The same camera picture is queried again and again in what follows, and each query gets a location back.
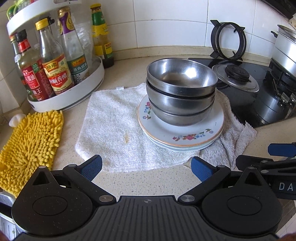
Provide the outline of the white plate pink flowers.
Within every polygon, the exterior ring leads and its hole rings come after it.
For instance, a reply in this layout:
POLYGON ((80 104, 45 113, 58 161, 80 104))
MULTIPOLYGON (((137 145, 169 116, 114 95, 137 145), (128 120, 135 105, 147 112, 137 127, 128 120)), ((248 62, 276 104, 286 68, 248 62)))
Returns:
POLYGON ((166 145, 166 144, 162 144, 161 142, 156 141, 155 139, 151 138, 149 135, 146 134, 146 136, 157 146, 171 150, 171 151, 175 151, 175 152, 189 152, 189 151, 199 151, 202 149, 207 148, 208 146, 212 145, 215 140, 217 140, 217 138, 220 137, 220 135, 222 134, 222 131, 220 131, 216 137, 214 138, 214 140, 212 141, 208 141, 205 144, 199 145, 199 146, 195 146, 195 147, 174 147, 172 145, 166 145))

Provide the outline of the white plate colourful floral rim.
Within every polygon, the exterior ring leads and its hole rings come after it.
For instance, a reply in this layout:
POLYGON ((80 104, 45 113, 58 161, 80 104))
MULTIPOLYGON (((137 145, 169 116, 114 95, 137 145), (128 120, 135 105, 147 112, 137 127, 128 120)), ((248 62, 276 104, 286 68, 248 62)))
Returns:
POLYGON ((204 120, 191 126, 174 126, 165 123, 152 111, 152 104, 146 95, 137 110, 141 129, 152 140, 174 148, 193 148, 216 140, 224 127, 224 112, 215 100, 204 120))

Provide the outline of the steel bowl back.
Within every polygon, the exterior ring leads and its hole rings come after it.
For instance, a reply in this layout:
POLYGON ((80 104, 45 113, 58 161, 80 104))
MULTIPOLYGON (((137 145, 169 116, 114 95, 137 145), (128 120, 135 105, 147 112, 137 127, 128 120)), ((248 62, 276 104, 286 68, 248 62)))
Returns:
POLYGON ((175 114, 167 113, 157 108, 151 101, 150 101, 150 104, 151 104, 153 113, 165 123, 168 123, 174 126, 190 126, 205 119, 209 115, 210 111, 212 110, 214 102, 206 110, 193 115, 175 115, 175 114))

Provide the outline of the steel bowl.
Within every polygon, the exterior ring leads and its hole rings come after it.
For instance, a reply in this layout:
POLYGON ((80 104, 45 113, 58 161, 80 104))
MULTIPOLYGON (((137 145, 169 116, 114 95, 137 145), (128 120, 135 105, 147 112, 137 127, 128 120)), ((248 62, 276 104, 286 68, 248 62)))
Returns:
POLYGON ((165 123, 168 123, 174 126, 190 126, 205 119, 209 115, 210 111, 212 110, 214 102, 206 110, 193 115, 175 115, 175 114, 167 113, 157 108, 151 101, 150 101, 150 104, 151 104, 153 113, 165 123))
POLYGON ((201 97, 175 96, 156 89, 146 79, 146 90, 150 101, 164 112, 175 115, 193 115, 206 110, 215 100, 215 91, 201 97))
POLYGON ((183 97, 203 97, 214 92, 218 77, 206 65, 183 59, 165 58, 147 66, 150 84, 165 93, 183 97))

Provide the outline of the steel bowl front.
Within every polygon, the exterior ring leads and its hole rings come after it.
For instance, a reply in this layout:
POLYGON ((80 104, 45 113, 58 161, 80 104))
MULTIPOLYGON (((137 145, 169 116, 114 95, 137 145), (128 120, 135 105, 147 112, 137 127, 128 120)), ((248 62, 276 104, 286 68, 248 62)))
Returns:
POLYGON ((175 96, 156 89, 146 79, 146 90, 150 101, 164 112, 175 115, 193 115, 206 110, 215 100, 215 91, 201 97, 175 96))

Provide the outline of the black glass stove top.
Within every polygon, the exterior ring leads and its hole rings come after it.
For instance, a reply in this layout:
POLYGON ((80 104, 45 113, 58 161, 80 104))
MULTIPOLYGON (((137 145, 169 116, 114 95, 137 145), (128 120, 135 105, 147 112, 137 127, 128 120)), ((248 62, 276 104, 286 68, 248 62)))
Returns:
POLYGON ((217 89, 229 98, 241 123, 257 128, 295 117, 295 78, 274 61, 264 66, 222 59, 193 60, 215 70, 217 89))

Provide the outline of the white terry towel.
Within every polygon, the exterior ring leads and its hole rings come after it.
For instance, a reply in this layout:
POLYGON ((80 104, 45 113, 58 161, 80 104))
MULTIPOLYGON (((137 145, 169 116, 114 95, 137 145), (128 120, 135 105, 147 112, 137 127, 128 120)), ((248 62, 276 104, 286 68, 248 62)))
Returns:
POLYGON ((231 111, 228 97, 216 91, 224 111, 221 136, 210 146, 196 151, 176 152, 154 144, 141 129, 139 120, 151 123, 150 109, 138 114, 146 95, 145 84, 121 90, 100 90, 92 94, 75 145, 87 160, 99 154, 107 172, 148 171, 182 165, 197 156, 212 165, 235 168, 235 159, 256 137, 256 130, 240 123, 231 111))

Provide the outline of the yellow chenille mat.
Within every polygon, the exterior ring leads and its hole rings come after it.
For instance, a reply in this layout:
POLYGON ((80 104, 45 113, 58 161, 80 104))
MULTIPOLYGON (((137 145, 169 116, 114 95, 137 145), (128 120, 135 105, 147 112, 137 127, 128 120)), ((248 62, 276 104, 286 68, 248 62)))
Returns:
POLYGON ((52 168, 64 124, 62 111, 28 114, 1 150, 1 189, 18 197, 40 166, 52 168))

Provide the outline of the steel pot on stove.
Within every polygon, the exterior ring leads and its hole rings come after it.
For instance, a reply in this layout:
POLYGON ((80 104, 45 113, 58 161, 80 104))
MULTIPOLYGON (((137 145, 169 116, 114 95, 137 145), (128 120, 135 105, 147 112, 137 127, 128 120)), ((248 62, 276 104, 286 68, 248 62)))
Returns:
POLYGON ((283 25, 278 25, 278 33, 274 31, 271 31, 271 33, 276 37, 271 55, 272 60, 281 66, 289 75, 295 78, 295 30, 283 25))

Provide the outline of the red cap soy sauce bottle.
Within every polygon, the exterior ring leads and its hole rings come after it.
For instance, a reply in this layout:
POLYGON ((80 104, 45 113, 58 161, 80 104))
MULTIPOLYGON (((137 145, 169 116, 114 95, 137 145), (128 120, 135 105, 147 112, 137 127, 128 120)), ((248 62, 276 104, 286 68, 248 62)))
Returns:
POLYGON ((38 50, 31 47, 25 29, 16 33, 16 41, 21 53, 19 66, 26 84, 37 101, 55 96, 55 92, 45 74, 38 50))

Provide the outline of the white rotating condiment rack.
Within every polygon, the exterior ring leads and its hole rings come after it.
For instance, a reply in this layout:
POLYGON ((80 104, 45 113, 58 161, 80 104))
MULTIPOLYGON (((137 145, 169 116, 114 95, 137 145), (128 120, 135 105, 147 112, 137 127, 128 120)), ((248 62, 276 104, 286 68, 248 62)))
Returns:
MULTIPOLYGON (((6 25, 8 34, 12 35, 29 27, 31 24, 37 22, 39 18, 49 16, 49 13, 54 10, 64 6, 73 6, 81 3, 81 1, 64 1, 61 3, 55 3, 54 1, 37 1, 32 3, 20 10, 9 20, 6 25)), ((102 60, 97 57, 92 64, 90 75, 78 85, 75 85, 66 92, 56 95, 50 99, 33 101, 31 97, 27 96, 27 100, 32 109, 39 113, 50 110, 66 110, 88 98, 92 92, 100 87, 103 80, 103 63, 102 60)))

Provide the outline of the red label vinegar bottle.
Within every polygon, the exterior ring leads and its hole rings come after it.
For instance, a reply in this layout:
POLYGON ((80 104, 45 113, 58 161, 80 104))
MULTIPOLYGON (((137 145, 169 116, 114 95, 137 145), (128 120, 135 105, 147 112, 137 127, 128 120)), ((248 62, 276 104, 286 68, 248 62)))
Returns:
POLYGON ((35 23, 39 32, 42 66, 56 95, 74 86, 63 48, 54 38, 48 18, 35 23))

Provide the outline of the purple cap sauce bottle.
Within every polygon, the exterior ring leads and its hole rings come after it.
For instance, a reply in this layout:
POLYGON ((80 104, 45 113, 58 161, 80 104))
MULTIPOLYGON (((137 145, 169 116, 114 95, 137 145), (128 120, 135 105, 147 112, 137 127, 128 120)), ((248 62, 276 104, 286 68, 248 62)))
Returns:
POLYGON ((58 10, 58 26, 66 61, 74 84, 77 85, 86 78, 88 64, 68 6, 58 10))

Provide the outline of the green yellow label oil bottle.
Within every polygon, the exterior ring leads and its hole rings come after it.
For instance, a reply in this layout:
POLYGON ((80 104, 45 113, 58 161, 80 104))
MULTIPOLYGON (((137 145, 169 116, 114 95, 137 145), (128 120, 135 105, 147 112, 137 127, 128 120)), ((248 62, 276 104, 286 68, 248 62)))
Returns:
POLYGON ((93 52, 95 56, 102 59, 104 68, 109 68, 114 65, 114 56, 112 51, 111 41, 109 39, 109 31, 101 10, 101 4, 92 4, 92 37, 93 37, 93 52))

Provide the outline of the clear plastic bag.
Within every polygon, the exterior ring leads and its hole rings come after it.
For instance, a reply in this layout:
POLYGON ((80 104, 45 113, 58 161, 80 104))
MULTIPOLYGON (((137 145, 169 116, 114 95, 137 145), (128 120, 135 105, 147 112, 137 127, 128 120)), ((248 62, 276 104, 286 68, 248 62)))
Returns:
POLYGON ((84 23, 75 24, 75 29, 84 50, 86 61, 88 66, 92 67, 92 54, 93 54, 93 40, 91 22, 87 21, 84 23))

